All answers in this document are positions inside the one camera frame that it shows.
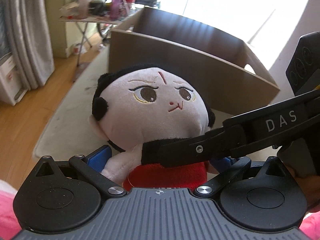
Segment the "person right hand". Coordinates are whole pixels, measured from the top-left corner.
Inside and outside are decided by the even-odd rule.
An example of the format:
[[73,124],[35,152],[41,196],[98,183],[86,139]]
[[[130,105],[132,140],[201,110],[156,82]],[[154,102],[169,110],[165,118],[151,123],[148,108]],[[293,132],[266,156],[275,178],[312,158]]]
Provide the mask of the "person right hand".
[[309,176],[306,178],[295,178],[302,189],[308,202],[308,212],[316,213],[319,211],[320,200],[320,177]]

